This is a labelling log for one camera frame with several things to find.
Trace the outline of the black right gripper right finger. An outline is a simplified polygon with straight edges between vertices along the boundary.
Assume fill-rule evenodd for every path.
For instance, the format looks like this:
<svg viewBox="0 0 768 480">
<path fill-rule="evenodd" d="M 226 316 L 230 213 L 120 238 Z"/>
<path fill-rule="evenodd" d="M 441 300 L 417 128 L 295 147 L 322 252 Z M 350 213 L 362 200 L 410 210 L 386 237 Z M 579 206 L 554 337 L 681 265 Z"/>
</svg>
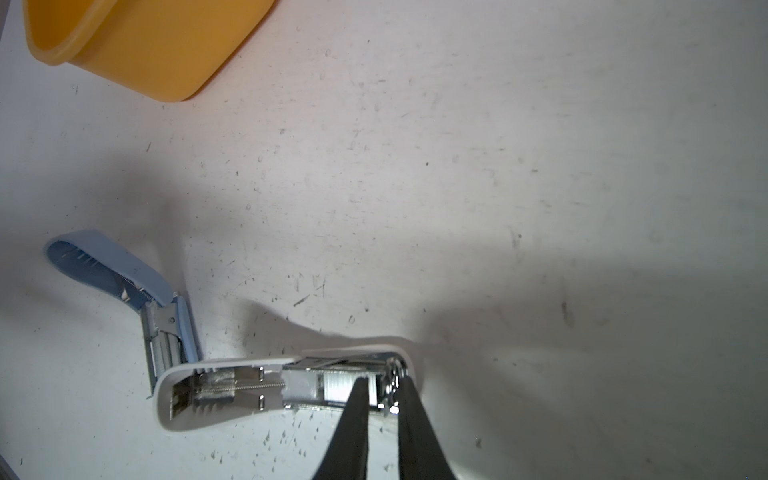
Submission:
<svg viewBox="0 0 768 480">
<path fill-rule="evenodd" d="M 456 476 L 445 458 L 415 383 L 409 376 L 400 379 L 395 398 L 399 406 L 399 478 L 455 480 Z"/>
</svg>

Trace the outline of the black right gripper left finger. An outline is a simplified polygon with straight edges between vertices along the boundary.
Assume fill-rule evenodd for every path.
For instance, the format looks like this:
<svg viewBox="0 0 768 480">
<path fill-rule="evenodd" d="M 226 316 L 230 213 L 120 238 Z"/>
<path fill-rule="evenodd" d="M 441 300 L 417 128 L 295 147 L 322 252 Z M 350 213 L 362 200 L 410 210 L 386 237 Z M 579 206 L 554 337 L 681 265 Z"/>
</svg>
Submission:
<svg viewBox="0 0 768 480">
<path fill-rule="evenodd" d="M 369 380 L 357 378 L 314 480 L 365 480 L 369 453 Z"/>
</svg>

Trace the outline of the grey staple strip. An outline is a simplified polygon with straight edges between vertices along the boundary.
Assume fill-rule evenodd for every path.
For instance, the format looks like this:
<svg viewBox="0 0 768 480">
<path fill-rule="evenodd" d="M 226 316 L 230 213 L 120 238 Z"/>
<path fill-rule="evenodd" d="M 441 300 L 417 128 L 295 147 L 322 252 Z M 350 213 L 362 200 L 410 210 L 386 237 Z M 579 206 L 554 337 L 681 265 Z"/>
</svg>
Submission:
<svg viewBox="0 0 768 480">
<path fill-rule="evenodd" d="M 346 403 L 355 382 L 365 378 L 367 383 L 368 405 L 377 408 L 380 404 L 377 375 L 370 372 L 326 371 L 322 375 L 322 397 L 326 403 Z"/>
</svg>

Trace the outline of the white mini stapler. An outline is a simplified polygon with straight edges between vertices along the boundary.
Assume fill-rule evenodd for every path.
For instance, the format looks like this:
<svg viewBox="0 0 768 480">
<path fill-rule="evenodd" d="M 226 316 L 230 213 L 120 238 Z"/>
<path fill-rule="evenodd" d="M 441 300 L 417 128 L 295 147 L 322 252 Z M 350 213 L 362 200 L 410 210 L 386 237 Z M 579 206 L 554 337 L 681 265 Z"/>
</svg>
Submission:
<svg viewBox="0 0 768 480">
<path fill-rule="evenodd" d="M 417 379 L 410 355 L 389 344 L 185 363 L 159 378 L 153 395 L 155 418 L 165 431 L 181 434 L 270 411 L 341 411 L 346 403 L 323 400 L 321 375 L 326 371 L 376 374 L 380 404 L 369 410 L 380 415 L 399 413 L 395 395 L 402 377 Z"/>
</svg>

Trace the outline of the light blue stapler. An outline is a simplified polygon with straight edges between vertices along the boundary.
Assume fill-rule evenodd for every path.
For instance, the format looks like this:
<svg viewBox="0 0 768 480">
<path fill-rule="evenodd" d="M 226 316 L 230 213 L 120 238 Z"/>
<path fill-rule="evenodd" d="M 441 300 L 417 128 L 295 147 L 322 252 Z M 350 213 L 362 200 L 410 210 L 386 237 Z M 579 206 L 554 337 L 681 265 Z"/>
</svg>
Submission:
<svg viewBox="0 0 768 480">
<path fill-rule="evenodd" d="M 200 360 L 186 298 L 155 269 L 93 229 L 51 239 L 45 258 L 65 276 L 135 311 L 141 321 L 150 390 L 169 369 Z"/>
</svg>

